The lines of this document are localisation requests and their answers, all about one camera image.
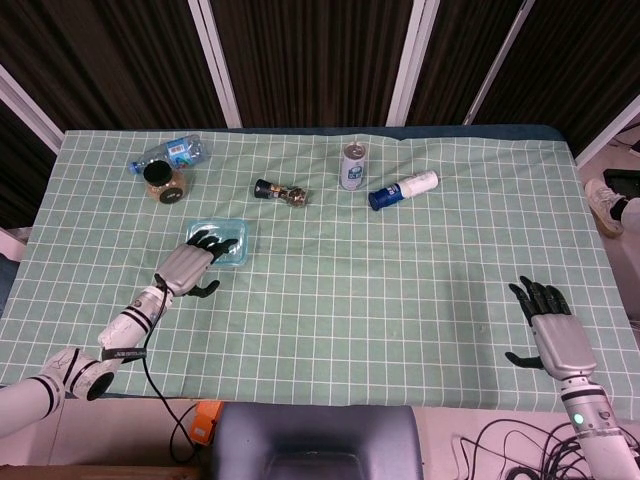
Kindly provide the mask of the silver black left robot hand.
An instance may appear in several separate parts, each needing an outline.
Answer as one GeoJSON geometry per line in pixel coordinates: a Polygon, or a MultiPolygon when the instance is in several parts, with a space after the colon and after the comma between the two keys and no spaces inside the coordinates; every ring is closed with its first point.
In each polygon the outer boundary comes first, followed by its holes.
{"type": "Polygon", "coordinates": [[[154,273],[155,285],[173,297],[195,296],[206,298],[219,287],[214,280],[206,287],[197,283],[209,266],[228,254],[238,243],[235,238],[220,240],[209,230],[198,230],[185,243],[174,249],[154,273]]]}

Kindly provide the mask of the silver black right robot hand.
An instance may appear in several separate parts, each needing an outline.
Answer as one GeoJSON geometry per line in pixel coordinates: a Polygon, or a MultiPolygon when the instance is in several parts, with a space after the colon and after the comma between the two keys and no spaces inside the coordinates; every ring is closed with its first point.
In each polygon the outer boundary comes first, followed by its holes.
{"type": "Polygon", "coordinates": [[[507,360],[519,368],[544,370],[558,381],[590,377],[597,360],[581,321],[571,312],[561,291],[525,276],[520,282],[523,287],[514,283],[508,287],[533,333],[538,354],[520,357],[506,352],[507,360]]]}

